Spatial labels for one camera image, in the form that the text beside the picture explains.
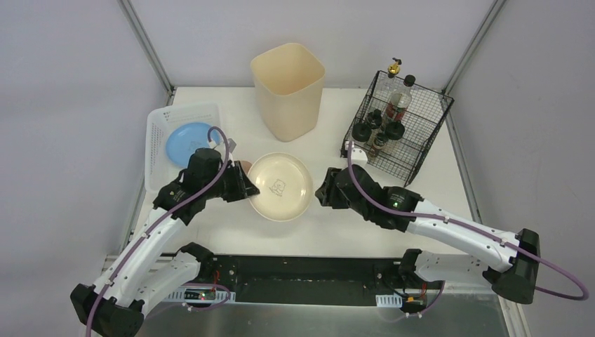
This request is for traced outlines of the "soy sauce bottle red label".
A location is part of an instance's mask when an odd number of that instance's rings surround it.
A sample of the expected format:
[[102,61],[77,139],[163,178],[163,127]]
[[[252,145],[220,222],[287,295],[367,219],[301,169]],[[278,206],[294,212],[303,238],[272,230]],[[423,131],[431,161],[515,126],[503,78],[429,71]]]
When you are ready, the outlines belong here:
[[403,83],[399,84],[394,91],[392,91],[385,113],[383,116],[383,125],[387,125],[393,121],[400,122],[406,110],[408,109],[413,97],[411,95],[411,88],[415,84],[416,77],[412,74],[405,76]]

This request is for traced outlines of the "white plastic basket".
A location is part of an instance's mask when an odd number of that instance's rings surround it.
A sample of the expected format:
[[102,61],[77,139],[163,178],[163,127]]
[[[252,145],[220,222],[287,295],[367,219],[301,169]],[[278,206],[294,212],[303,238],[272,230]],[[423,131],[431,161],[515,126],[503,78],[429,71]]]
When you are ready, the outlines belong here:
[[220,106],[212,102],[197,102],[163,107],[149,113],[145,139],[145,189],[148,193],[158,192],[183,169],[168,158],[166,142],[175,129],[194,122],[222,128]]

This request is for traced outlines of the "small dark spice jar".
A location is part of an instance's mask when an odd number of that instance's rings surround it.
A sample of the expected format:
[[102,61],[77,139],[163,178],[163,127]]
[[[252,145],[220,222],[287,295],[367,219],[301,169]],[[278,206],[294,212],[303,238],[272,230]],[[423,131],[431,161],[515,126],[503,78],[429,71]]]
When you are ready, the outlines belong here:
[[370,149],[368,151],[369,157],[377,157],[388,142],[389,138],[384,132],[377,133],[370,142]]

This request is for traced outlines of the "blue plate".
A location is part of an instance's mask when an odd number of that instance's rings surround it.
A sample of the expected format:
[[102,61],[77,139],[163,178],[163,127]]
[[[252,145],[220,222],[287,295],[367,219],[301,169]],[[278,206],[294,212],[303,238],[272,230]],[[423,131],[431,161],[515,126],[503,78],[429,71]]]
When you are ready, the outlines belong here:
[[175,129],[166,142],[166,154],[170,161],[181,168],[187,167],[197,149],[209,147],[207,133],[210,128],[209,124],[194,122]]

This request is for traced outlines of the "pink mug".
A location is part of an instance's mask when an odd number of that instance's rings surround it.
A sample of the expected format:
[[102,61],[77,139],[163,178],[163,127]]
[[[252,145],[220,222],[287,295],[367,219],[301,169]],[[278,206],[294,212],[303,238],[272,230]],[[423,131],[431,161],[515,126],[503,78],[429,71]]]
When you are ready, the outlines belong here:
[[240,161],[240,166],[245,173],[248,173],[250,171],[252,165],[253,164],[249,161],[245,161],[245,160]]

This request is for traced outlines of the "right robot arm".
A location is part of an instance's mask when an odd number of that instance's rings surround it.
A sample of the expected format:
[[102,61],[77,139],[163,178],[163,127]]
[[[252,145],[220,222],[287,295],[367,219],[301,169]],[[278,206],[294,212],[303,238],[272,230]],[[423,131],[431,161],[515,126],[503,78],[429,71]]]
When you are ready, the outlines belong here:
[[322,206],[351,209],[387,229],[434,239],[459,250],[439,254],[407,249],[398,273],[426,282],[490,287],[507,300],[531,304],[540,254],[539,234],[497,230],[455,216],[404,187],[383,187],[360,166],[329,168],[314,193]]

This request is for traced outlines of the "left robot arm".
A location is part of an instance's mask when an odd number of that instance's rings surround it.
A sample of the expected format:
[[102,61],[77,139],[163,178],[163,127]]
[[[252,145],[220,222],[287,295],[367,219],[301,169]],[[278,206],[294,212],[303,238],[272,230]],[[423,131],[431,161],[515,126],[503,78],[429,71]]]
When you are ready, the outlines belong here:
[[260,193],[229,153],[199,148],[187,168],[163,186],[141,233],[91,285],[78,284],[70,299],[86,335],[135,336],[146,316],[183,284],[213,278],[213,253],[190,243],[156,272],[151,268],[165,245],[210,199],[235,202]]

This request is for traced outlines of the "beige plastic bin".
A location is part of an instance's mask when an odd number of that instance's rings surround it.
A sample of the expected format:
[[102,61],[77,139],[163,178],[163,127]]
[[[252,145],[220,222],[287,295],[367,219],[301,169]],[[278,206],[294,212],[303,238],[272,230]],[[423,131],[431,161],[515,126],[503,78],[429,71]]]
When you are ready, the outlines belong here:
[[260,115],[272,135],[290,142],[314,129],[326,68],[305,46],[287,43],[250,62]]

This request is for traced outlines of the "beige plate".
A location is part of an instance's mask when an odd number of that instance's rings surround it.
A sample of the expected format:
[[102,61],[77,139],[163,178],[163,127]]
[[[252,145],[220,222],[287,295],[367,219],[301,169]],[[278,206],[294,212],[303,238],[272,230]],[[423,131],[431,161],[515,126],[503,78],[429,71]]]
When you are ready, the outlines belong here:
[[288,222],[300,217],[314,196],[313,179],[297,157],[285,152],[271,152],[256,160],[249,180],[260,193],[249,198],[253,209],[263,218]]

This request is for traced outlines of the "clear glass bottle gold cap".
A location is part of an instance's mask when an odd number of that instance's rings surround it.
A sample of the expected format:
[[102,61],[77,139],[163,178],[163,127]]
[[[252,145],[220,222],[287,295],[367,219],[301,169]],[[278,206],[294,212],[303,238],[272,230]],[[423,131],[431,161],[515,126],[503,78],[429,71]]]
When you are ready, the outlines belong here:
[[392,58],[393,63],[387,68],[386,75],[379,79],[379,96],[386,102],[390,102],[392,91],[395,89],[395,81],[398,80],[396,77],[401,71],[402,60],[398,58]]

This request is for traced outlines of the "black lid jar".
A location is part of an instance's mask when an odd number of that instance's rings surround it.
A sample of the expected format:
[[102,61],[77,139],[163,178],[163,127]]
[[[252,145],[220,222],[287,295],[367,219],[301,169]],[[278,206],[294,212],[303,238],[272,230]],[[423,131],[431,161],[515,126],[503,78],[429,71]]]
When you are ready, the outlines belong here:
[[382,111],[374,109],[366,115],[366,125],[373,131],[382,126]]
[[370,147],[369,140],[372,134],[371,127],[365,122],[355,123],[351,131],[351,140],[361,148]]
[[389,140],[400,140],[405,130],[405,126],[400,121],[391,121],[385,126],[384,134]]

